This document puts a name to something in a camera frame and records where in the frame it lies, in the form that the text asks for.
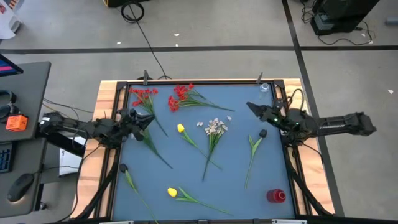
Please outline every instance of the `orange device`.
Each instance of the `orange device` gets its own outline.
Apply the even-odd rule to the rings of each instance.
[[[27,117],[21,114],[9,116],[6,129],[9,131],[25,131],[27,121]]]

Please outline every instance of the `black metal frame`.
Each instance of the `black metal frame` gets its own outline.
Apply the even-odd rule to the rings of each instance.
[[[256,84],[256,80],[148,80],[149,85],[176,85],[176,84],[189,84],[193,83],[195,85],[222,85],[222,84],[228,84],[228,85],[253,85]],[[115,92],[115,97],[114,97],[114,104],[113,104],[113,109],[112,109],[112,119],[116,118],[116,112],[118,110],[118,103],[120,100],[120,95],[122,89],[125,89],[124,92],[124,100],[123,100],[123,108],[127,107],[127,103],[129,102],[129,92],[128,89],[130,89],[131,85],[143,85],[143,81],[133,81],[133,82],[117,82],[116,85],[116,92]],[[285,86],[284,86],[284,81],[283,80],[261,80],[261,83],[268,83],[271,86],[271,93],[273,99],[277,98],[277,89],[280,89],[280,92],[282,93],[282,99],[286,100],[287,95],[285,92]],[[281,143],[283,144],[283,139],[282,135],[280,135],[280,140]],[[289,157],[289,148],[286,146],[282,146],[284,150],[284,158],[290,159]],[[119,155],[120,151],[115,152],[115,160],[116,162],[119,163]],[[294,155],[295,157],[295,162],[297,165],[297,170],[298,170],[298,175],[300,178],[305,182],[304,176],[303,176],[303,169],[302,169],[302,164],[300,160],[300,155]],[[106,176],[106,171],[108,169],[108,161],[109,161],[109,150],[105,152],[105,157],[104,157],[104,163],[101,171],[101,177],[100,177],[100,184],[103,182],[103,179]],[[106,216],[111,218],[112,212],[113,212],[113,204],[114,204],[114,193],[115,193],[115,185],[116,185],[117,178],[114,179],[111,182],[110,186],[110,191],[109,191],[109,197],[108,197],[108,207],[106,209]],[[293,208],[294,208],[294,215],[295,217],[297,215],[300,215],[300,209],[299,209],[299,203],[297,200],[297,193],[296,193],[296,188],[294,184],[294,180],[291,176],[289,176],[289,188],[290,188],[290,194],[292,196],[292,201],[293,201]],[[306,214],[312,214],[311,206],[306,199],[306,197],[303,195],[304,199],[304,204],[305,204],[305,211]],[[101,210],[101,201],[97,204],[97,207],[95,209],[95,214],[94,217],[99,217],[100,215],[100,210]],[[162,221],[162,223],[198,223],[198,220],[180,220],[180,221]],[[210,220],[203,220],[201,221],[203,223],[208,223]],[[211,220],[212,223],[270,223],[271,220]]]
[[[124,100],[123,100],[123,108],[127,106],[127,103],[129,101],[129,92],[128,89],[130,88],[131,85],[142,85],[144,82],[143,81],[134,81],[134,82],[118,82],[117,87],[116,87],[116,93],[114,97],[114,105],[113,105],[113,112],[112,112],[112,118],[116,119],[116,112],[118,110],[118,103],[120,99],[120,94],[121,90],[125,89],[124,92]],[[170,85],[170,84],[189,84],[189,83],[194,83],[196,85],[219,85],[219,84],[230,84],[230,85],[253,85],[256,84],[256,80],[150,80],[149,84],[151,85]],[[285,92],[284,88],[284,81],[283,80],[261,80],[261,83],[268,83],[271,84],[271,90],[272,90],[272,96],[275,98],[277,96],[276,89],[280,88],[280,92],[282,93],[282,98],[286,99],[287,95]],[[289,146],[284,144],[282,135],[281,136],[281,143],[283,145],[283,153],[284,153],[284,158],[285,160],[288,159],[290,160],[290,155],[289,155]],[[120,158],[120,150],[115,152],[115,157],[114,157],[114,162],[119,163],[119,158]],[[300,176],[305,184],[305,180],[303,178],[303,172],[299,171],[300,169],[302,170],[301,166],[301,160],[300,160],[300,154],[298,152],[298,148],[293,148],[293,154],[295,157],[296,161],[296,169],[297,175]],[[106,171],[108,169],[108,160],[109,160],[109,151],[106,152],[106,156],[104,158],[104,164],[103,168],[101,171],[101,177],[100,177],[100,182],[102,183],[105,176],[106,176]],[[398,221],[394,220],[375,220],[375,219],[367,219],[367,218],[350,218],[350,217],[337,217],[337,216],[317,216],[317,215],[312,215],[311,214],[311,206],[308,203],[308,200],[306,199],[306,196],[303,194],[303,199],[304,199],[304,204],[308,204],[305,206],[306,213],[307,215],[301,215],[300,210],[299,210],[299,205],[297,202],[297,193],[295,191],[295,184],[294,180],[291,175],[289,175],[288,171],[288,165],[286,164],[286,171],[289,177],[289,187],[290,187],[290,193],[292,195],[292,200],[293,200],[293,206],[294,206],[294,213],[295,213],[295,218],[297,221],[298,220],[306,220],[307,223],[310,224],[360,224],[360,223],[365,223],[365,224],[376,224],[376,223],[385,223],[385,224],[398,224]],[[113,203],[114,203],[114,192],[115,192],[115,186],[116,186],[116,177],[112,182],[110,186],[110,195],[108,198],[108,204],[107,204],[107,210],[106,210],[106,216],[105,217],[98,217],[100,213],[100,205],[101,205],[101,200],[98,202],[96,210],[95,210],[95,215],[93,218],[89,218],[86,220],[69,220],[67,222],[62,222],[62,223],[86,223],[86,224],[98,224],[100,222],[106,222],[106,221],[111,221],[111,216],[113,212]],[[260,223],[277,223],[278,219],[252,219],[252,220],[171,220],[171,221],[161,221],[161,223],[169,223],[169,224],[175,224],[175,223],[184,223],[184,224],[209,224],[209,223],[217,223],[217,224],[229,224],[229,223],[238,223],[238,224],[260,224]],[[141,221],[141,222],[134,222],[138,224],[150,224],[150,223],[155,223],[155,221]]]

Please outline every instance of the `white paper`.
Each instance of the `white paper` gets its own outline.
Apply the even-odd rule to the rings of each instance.
[[[85,138],[76,137],[75,142],[84,144],[86,141]],[[60,168],[59,168],[59,176],[77,173],[78,168],[80,166],[81,157],[76,156],[70,152],[65,151],[64,149],[60,149]]]

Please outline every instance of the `yellow tulip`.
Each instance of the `yellow tulip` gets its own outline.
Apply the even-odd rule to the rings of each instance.
[[[169,193],[169,195],[171,196],[171,197],[175,197],[175,196],[177,196],[177,190],[175,190],[174,188],[171,188],[171,187],[169,187],[169,189],[167,189],[167,193]]]
[[[182,133],[185,130],[185,128],[184,128],[184,126],[182,126],[182,124],[178,124],[177,130],[179,131],[179,133]]]

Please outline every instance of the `gray floor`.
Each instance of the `gray floor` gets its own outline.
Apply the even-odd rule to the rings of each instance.
[[[298,41],[322,45],[310,24],[302,24],[301,4],[288,0]],[[279,0],[151,0],[144,3],[141,22],[156,47],[211,45],[292,46]],[[384,20],[396,14],[398,3],[382,0],[365,21],[376,32],[373,45],[397,45],[398,27]],[[4,40],[0,49],[77,49],[147,47],[136,25],[123,21],[116,9],[100,0],[29,0],[19,12],[25,24],[18,35]],[[365,41],[362,32],[334,34]],[[349,45],[339,42],[337,45]],[[301,78],[294,51],[212,51],[156,53],[173,78]],[[52,62],[45,97],[93,110],[101,80],[134,79],[144,69],[153,77],[161,71],[150,53],[6,55],[16,63]],[[394,150],[398,122],[397,51],[303,52],[308,76],[321,116],[365,111],[377,132],[372,136],[326,138],[345,215],[398,219],[398,154]],[[84,91],[85,97],[79,97]],[[73,116],[71,111],[63,110]],[[91,118],[81,113],[82,120]],[[66,215],[73,202],[75,177],[45,187],[47,211],[0,220],[1,223],[53,222]]]

